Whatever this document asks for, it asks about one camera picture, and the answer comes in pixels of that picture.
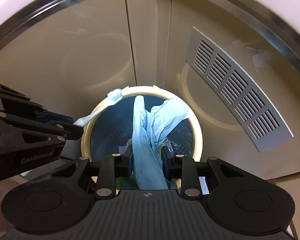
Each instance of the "toothbrush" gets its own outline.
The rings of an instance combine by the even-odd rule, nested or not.
[[[120,88],[117,88],[111,92],[108,93],[108,101],[97,111],[93,112],[92,114],[89,114],[85,117],[79,118],[77,121],[75,121],[73,124],[79,125],[81,127],[84,127],[88,122],[90,122],[96,115],[100,114],[103,110],[105,110],[108,106],[113,106],[116,103],[118,103],[122,99],[122,90]]]

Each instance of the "silver screw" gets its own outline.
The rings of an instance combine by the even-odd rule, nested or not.
[[[200,190],[197,190],[196,188],[188,188],[185,190],[185,194],[189,197],[196,197],[199,196]]]
[[[7,117],[7,115],[4,112],[0,112],[0,117]]]
[[[65,141],[66,139],[64,139],[62,136],[57,136],[57,138],[60,140],[60,141]]]
[[[110,196],[112,194],[112,190],[109,188],[100,188],[97,190],[97,195],[99,195],[100,197],[107,197]]]

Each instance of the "air vent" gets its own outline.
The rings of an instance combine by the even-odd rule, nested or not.
[[[193,28],[186,62],[228,106],[259,151],[293,137],[260,87],[228,54]]]
[[[205,73],[205,71],[207,70],[212,54],[213,54],[213,49],[204,41],[200,41],[197,55],[194,59],[194,64],[203,73]]]

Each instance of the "crumpled blue glove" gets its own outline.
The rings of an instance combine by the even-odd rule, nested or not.
[[[149,113],[143,96],[136,96],[133,108],[133,174],[141,190],[168,189],[158,148],[166,136],[188,118],[189,106],[180,98],[164,101]]]

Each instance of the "metallic strip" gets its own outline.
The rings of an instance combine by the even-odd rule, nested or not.
[[[0,50],[46,17],[84,0],[36,0],[0,26]]]
[[[255,0],[208,0],[228,11],[274,46],[300,73],[300,35]]]

